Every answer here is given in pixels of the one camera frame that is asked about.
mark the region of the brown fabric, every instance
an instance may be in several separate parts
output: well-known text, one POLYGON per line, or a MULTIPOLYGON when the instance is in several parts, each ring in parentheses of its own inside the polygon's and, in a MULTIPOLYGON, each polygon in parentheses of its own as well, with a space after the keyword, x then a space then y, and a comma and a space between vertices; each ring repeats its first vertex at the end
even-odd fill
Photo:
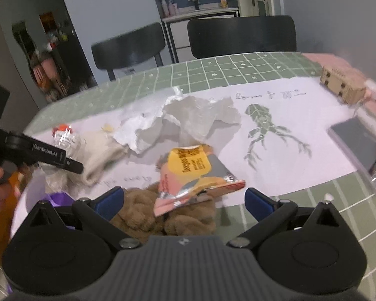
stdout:
POLYGON ((157 193, 131 188, 124 191, 124 206, 110 221, 126 234, 146 243, 150 235, 161 235, 163 231, 163 217, 156 218, 153 205, 157 193))
POLYGON ((154 217, 157 198, 155 183, 146 189, 124 191, 124 206, 110 221, 126 234, 146 243, 150 235, 171 236, 211 235, 215 232, 216 205, 214 200, 177 208, 163 216, 154 217))
POLYGON ((216 230, 214 199, 176 208, 164 223, 167 235, 211 235, 216 230))

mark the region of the blue gripper pad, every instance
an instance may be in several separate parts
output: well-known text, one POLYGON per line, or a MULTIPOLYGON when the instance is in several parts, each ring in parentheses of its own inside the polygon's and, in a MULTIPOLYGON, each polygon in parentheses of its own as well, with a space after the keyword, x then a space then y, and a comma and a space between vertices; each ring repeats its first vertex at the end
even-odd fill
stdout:
POLYGON ((124 191, 121 187, 114 187, 92 200, 90 206, 100 216, 110 221, 124 206, 124 191))
POLYGON ((278 203, 265 196, 255 188, 245 191, 245 207, 258 222, 269 216, 278 208, 278 203))

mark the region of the crumpled white paper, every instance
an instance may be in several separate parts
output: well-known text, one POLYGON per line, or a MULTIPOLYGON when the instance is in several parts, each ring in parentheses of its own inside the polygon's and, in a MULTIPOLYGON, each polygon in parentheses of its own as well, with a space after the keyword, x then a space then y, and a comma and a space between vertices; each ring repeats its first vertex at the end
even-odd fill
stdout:
POLYGON ((181 89, 171 87, 125 107, 120 115, 121 125, 113 137, 141 154, 155 144, 164 119, 180 127, 180 146, 205 143, 216 120, 227 124, 241 122, 230 97, 217 101, 184 96, 181 89))

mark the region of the chair leg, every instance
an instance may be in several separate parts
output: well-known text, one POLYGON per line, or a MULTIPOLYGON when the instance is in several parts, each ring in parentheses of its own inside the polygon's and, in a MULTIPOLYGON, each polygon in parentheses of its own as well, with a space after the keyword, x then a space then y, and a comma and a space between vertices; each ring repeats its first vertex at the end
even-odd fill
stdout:
POLYGON ((110 81, 115 80, 115 75, 113 70, 107 70, 107 74, 109 75, 110 81))
POLYGON ((155 55, 155 61, 156 61, 156 65, 159 67, 159 66, 163 66, 163 61, 161 60, 161 55, 160 53, 157 53, 155 55))

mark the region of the chair backrest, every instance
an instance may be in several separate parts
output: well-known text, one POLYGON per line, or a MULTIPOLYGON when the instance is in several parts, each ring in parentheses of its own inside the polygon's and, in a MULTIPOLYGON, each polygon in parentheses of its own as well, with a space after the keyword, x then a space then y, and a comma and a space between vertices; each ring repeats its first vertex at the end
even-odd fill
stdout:
POLYGON ((290 16, 193 19, 188 22, 188 36, 196 58, 297 50, 290 16))
POLYGON ((92 45, 96 67, 121 69, 142 63, 159 54, 165 47, 161 24, 154 23, 92 45))

